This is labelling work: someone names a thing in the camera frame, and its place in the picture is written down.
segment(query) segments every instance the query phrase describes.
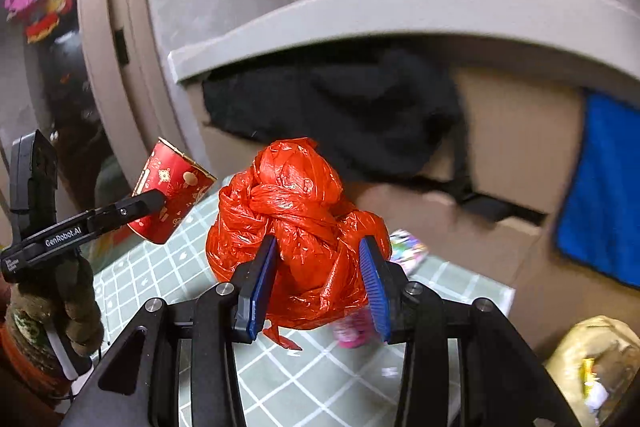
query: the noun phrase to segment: silver bolt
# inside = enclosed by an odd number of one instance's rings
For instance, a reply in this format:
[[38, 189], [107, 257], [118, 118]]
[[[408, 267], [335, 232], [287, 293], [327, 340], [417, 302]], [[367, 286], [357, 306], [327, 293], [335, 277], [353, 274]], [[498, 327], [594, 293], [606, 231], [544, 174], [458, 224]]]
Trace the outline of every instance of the silver bolt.
[[150, 313], [157, 312], [160, 308], [162, 308], [162, 299], [158, 297], [153, 297], [145, 302], [145, 310]]
[[492, 303], [489, 299], [485, 299], [484, 297], [476, 300], [476, 308], [478, 308], [481, 312], [490, 312], [494, 309], [494, 303]]
[[221, 282], [216, 286], [216, 293], [218, 295], [229, 295], [234, 290], [234, 286], [230, 282]]
[[411, 281], [404, 285], [404, 292], [411, 296], [422, 293], [422, 285], [419, 282]]

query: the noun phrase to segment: blue cloth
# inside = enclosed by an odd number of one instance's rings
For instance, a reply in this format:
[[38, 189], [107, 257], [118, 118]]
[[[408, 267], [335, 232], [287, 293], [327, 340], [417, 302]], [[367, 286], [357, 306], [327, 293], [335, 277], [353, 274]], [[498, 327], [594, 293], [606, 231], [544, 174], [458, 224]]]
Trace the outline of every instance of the blue cloth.
[[568, 257], [640, 287], [640, 112], [590, 94], [556, 239]]

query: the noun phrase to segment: red paper cup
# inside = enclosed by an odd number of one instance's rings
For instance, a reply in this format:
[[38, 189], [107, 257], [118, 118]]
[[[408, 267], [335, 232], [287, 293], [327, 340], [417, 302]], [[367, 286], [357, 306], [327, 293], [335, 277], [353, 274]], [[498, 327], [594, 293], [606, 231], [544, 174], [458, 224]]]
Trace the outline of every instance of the red paper cup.
[[129, 228], [156, 245], [164, 245], [214, 181], [216, 179], [205, 169], [160, 138], [146, 161], [133, 195], [157, 188], [166, 198], [164, 207], [158, 214], [132, 221]]

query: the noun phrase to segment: dirty work glove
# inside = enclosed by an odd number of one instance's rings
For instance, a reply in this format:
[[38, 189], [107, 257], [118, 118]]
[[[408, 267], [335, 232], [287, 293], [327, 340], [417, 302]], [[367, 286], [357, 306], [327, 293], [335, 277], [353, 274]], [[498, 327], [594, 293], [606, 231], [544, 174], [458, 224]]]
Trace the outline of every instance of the dirty work glove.
[[95, 302], [93, 279], [90, 264], [80, 257], [76, 286], [64, 301], [48, 270], [12, 285], [2, 344], [5, 352], [14, 354], [9, 358], [18, 375], [38, 395], [64, 395], [70, 384], [49, 344], [44, 322], [63, 323], [73, 349], [82, 357], [95, 352], [102, 342], [104, 328]]

